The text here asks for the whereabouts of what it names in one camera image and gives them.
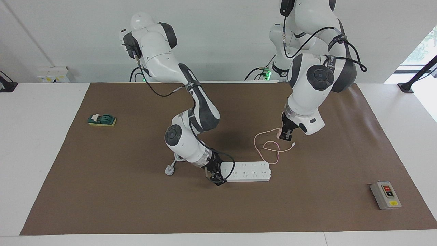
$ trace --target green and yellow object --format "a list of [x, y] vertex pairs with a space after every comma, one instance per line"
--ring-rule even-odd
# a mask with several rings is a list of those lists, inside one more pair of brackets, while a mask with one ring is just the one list
[[100, 114], [95, 114], [95, 115], [91, 115], [88, 118], [88, 124], [90, 126], [98, 126], [98, 127], [113, 127], [116, 121], [117, 118], [108, 114], [104, 114], [102, 116]]

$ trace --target pink cable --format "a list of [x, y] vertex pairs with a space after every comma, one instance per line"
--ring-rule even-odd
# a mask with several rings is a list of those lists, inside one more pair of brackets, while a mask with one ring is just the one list
[[[267, 141], [267, 142], [265, 142], [265, 143], [263, 144], [263, 149], [265, 149], [265, 150], [270, 150], [270, 151], [273, 151], [273, 152], [276, 152], [276, 162], [275, 162], [275, 163], [270, 163], [270, 162], [268, 162], [268, 161], [266, 161], [266, 160], [264, 159], [264, 157], [263, 157], [263, 155], [261, 154], [260, 150], [257, 148], [257, 145], [256, 145], [256, 143], [255, 143], [255, 140], [257, 139], [257, 136], [259, 136], [259, 135], [261, 135], [261, 134], [269, 133], [269, 132], [272, 132], [272, 131], [275, 131], [275, 130], [279, 130], [279, 129], [281, 129], [281, 128], [275, 128], [275, 129], [272, 129], [272, 130], [270, 130], [270, 131], [265, 131], [265, 132], [258, 133], [258, 134], [253, 138], [253, 145], [255, 146], [255, 149], [258, 151], [258, 154], [260, 154], [261, 159], [262, 159], [263, 161], [267, 162], [267, 163], [270, 164], [270, 165], [276, 164], [276, 163], [279, 161], [279, 153], [281, 153], [281, 152], [287, 152], [287, 151], [291, 150], [291, 148], [294, 147], [295, 143], [292, 143], [292, 144], [291, 144], [291, 147], [290, 147], [289, 149], [287, 149], [287, 150], [281, 150], [281, 148], [279, 147], [279, 144], [277, 144], [277, 142], [275, 142], [275, 141]], [[268, 144], [268, 143], [274, 143], [274, 144], [276, 144], [276, 146], [277, 146], [277, 150], [266, 148], [265, 146], [266, 146], [266, 144]]]

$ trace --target white table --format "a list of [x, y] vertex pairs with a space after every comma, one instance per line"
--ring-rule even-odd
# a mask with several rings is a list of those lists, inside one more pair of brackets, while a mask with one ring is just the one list
[[[437, 230], [19, 236], [88, 86], [20, 84], [13, 93], [0, 94], [0, 245], [437, 244]], [[437, 218], [437, 123], [414, 94], [395, 90], [394, 84], [360, 84], [359, 88]]]

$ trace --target round black joint cap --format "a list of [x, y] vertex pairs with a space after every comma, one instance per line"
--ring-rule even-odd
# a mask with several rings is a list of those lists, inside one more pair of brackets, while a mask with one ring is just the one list
[[170, 126], [165, 132], [165, 142], [170, 146], [175, 146], [179, 143], [182, 136], [182, 129], [179, 125]]
[[318, 91], [326, 90], [334, 82], [332, 71], [322, 65], [311, 66], [306, 72], [306, 78], [311, 86]]

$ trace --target gray control box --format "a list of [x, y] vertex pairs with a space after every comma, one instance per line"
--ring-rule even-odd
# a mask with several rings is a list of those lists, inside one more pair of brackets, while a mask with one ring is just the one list
[[390, 182], [376, 182], [370, 186], [370, 189], [380, 209], [391, 210], [402, 207]]

